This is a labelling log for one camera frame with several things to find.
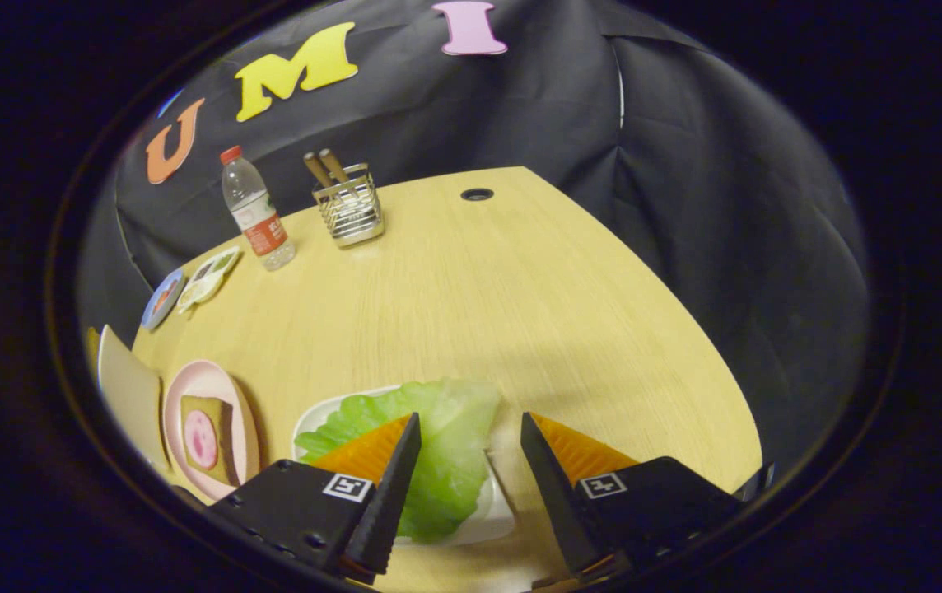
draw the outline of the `bottle cap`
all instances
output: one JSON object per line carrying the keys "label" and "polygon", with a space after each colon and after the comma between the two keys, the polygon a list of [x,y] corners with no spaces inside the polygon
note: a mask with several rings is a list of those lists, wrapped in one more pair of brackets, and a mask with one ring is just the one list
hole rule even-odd
{"label": "bottle cap", "polygon": [[219,161],[222,161],[223,165],[229,165],[231,164],[231,162],[236,161],[236,159],[240,158],[240,154],[241,154],[241,151],[240,151],[239,146],[230,147],[230,149],[226,149],[222,151],[222,154],[218,155],[218,158],[219,158]]}

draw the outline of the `letter i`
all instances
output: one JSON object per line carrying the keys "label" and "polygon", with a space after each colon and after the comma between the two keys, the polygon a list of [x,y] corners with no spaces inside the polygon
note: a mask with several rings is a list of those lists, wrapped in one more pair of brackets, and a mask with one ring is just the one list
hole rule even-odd
{"label": "letter i", "polygon": [[435,11],[445,14],[449,23],[449,43],[442,52],[449,56],[497,55],[507,52],[508,46],[493,37],[486,11],[493,9],[489,2],[443,2],[435,4]]}

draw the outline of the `plastic bottle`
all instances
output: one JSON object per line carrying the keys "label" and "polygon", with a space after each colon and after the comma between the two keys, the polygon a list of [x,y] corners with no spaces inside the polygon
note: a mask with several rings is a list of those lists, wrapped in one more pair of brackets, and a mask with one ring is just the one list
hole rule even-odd
{"label": "plastic bottle", "polygon": [[284,232],[277,209],[270,202],[270,192],[255,166],[241,156],[240,147],[231,147],[219,155],[222,161],[222,196],[234,221],[252,244],[252,251],[267,270],[276,270],[291,262],[295,246]]}

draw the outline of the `foam letter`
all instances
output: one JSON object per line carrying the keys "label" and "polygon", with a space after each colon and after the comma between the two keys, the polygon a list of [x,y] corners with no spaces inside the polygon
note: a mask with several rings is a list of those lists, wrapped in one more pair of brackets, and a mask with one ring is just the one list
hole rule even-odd
{"label": "foam letter", "polygon": [[185,111],[178,115],[178,150],[170,158],[163,156],[163,145],[167,139],[167,133],[170,132],[170,125],[160,130],[159,134],[152,139],[145,147],[145,175],[148,177],[148,183],[162,184],[170,177],[185,157],[189,156],[189,149],[193,147],[193,137],[197,132],[197,109],[204,105],[204,100],[199,99],[192,105],[185,108]]}
{"label": "foam letter", "polygon": [[318,30],[303,42],[291,60],[267,54],[245,65],[235,78],[241,81],[240,111],[237,121],[248,121],[270,108],[273,98],[263,89],[286,99],[295,91],[299,76],[306,71],[301,89],[312,91],[357,74],[357,67],[347,62],[347,32],[354,23],[344,22]]}
{"label": "foam letter", "polygon": [[449,23],[449,43],[441,46],[442,52],[449,56],[507,52],[508,46],[493,37],[486,18],[486,11],[493,9],[489,2],[443,2],[433,8],[445,14],[445,22]]}

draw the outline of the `letter m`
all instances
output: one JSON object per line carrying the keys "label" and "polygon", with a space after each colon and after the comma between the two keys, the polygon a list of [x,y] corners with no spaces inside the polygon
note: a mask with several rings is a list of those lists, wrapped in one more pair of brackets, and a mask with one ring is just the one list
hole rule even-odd
{"label": "letter m", "polygon": [[357,74],[357,67],[347,62],[347,32],[354,23],[344,22],[318,30],[303,42],[291,60],[267,54],[245,65],[234,78],[241,81],[240,112],[237,121],[248,121],[263,113],[273,102],[263,89],[286,99],[291,97],[303,71],[302,90],[312,91]]}

